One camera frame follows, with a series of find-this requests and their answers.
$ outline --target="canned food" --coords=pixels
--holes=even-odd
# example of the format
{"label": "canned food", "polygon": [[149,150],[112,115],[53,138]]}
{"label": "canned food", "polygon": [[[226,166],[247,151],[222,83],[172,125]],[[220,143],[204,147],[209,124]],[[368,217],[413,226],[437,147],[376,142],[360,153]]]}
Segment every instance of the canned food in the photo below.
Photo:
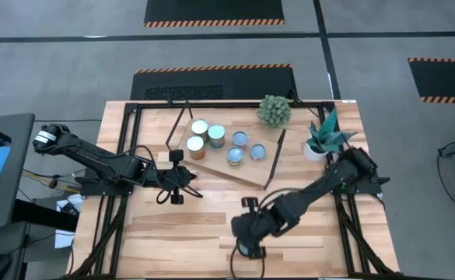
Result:
{"label": "canned food", "polygon": [[227,162],[231,166],[238,166],[243,161],[243,150],[239,147],[232,147],[227,151]]}
{"label": "canned food", "polygon": [[265,154],[265,147],[262,144],[256,144],[251,147],[250,156],[254,161],[264,160]]}
{"label": "canned food", "polygon": [[202,159],[206,155],[205,142],[203,138],[195,135],[191,136],[186,143],[187,149],[192,159]]}
{"label": "canned food", "polygon": [[208,123],[205,120],[199,119],[194,121],[191,125],[191,130],[197,136],[201,136],[205,143],[208,141]]}
{"label": "canned food", "polygon": [[246,143],[248,143],[248,136],[246,135],[246,133],[244,133],[242,131],[234,132],[233,144],[236,147],[240,147],[241,149],[244,149],[246,147]]}
{"label": "canned food", "polygon": [[208,129],[208,138],[213,148],[222,148],[226,143],[226,129],[220,124],[214,124]]}

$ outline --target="hazard stripe tape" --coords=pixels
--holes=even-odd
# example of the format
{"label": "hazard stripe tape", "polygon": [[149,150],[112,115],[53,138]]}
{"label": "hazard stripe tape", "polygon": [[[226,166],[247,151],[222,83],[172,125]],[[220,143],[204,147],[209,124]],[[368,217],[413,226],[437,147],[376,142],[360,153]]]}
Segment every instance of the hazard stripe tape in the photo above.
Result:
{"label": "hazard stripe tape", "polygon": [[409,58],[408,62],[429,61],[429,62],[455,62],[455,58]]}
{"label": "hazard stripe tape", "polygon": [[455,104],[455,97],[449,96],[424,96],[421,97],[422,102],[426,103],[451,103]]}
{"label": "hazard stripe tape", "polygon": [[191,26],[251,26],[283,25],[283,19],[209,19],[209,20],[167,20],[144,23],[144,27],[191,27]]}
{"label": "hazard stripe tape", "polygon": [[209,71],[209,70],[231,70],[231,69],[253,69],[253,68],[291,68],[289,63],[268,64],[268,65],[229,65],[229,66],[201,66],[201,67],[180,67],[180,68],[155,68],[139,69],[135,74],[157,73],[157,72],[189,72],[189,71]]}

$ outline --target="green plant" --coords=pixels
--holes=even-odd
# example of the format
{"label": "green plant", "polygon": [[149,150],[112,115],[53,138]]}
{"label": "green plant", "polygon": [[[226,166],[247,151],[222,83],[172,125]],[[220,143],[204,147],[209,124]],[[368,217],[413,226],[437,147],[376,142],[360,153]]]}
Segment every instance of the green plant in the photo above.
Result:
{"label": "green plant", "polygon": [[271,128],[286,124],[291,118],[291,108],[289,108],[288,102],[289,100],[282,96],[265,96],[260,102],[258,118]]}
{"label": "green plant", "polygon": [[327,116],[326,120],[320,126],[318,131],[314,122],[310,125],[309,129],[312,133],[312,138],[308,139],[306,143],[313,148],[315,152],[339,152],[339,146],[343,145],[357,132],[348,133],[343,131],[334,131],[338,116],[336,108]]}

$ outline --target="potted plant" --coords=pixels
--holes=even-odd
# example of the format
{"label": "potted plant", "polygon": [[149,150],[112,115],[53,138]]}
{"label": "potted plant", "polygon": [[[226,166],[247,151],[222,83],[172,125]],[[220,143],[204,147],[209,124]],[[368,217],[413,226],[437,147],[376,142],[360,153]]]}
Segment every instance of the potted plant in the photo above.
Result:
{"label": "potted plant", "polygon": [[270,128],[277,128],[288,123],[291,117],[289,100],[282,96],[265,96],[260,102],[258,118]]}
{"label": "potted plant", "polygon": [[329,114],[318,131],[314,122],[310,125],[312,134],[303,145],[303,155],[309,160],[320,161],[329,152],[339,152],[340,145],[348,141],[356,132],[347,133],[343,131],[334,131],[338,116],[336,108]]}

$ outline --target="plant pot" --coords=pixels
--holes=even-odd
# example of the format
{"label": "plant pot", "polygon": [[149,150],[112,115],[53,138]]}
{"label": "plant pot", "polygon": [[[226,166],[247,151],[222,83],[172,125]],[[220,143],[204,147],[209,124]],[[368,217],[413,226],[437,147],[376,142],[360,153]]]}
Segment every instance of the plant pot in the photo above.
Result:
{"label": "plant pot", "polygon": [[322,153],[315,152],[314,150],[312,150],[310,148],[310,146],[306,142],[303,144],[303,155],[308,160],[311,160],[311,161],[314,161],[314,162],[319,162],[319,161],[324,160],[326,158],[327,153],[328,152],[322,152]]}

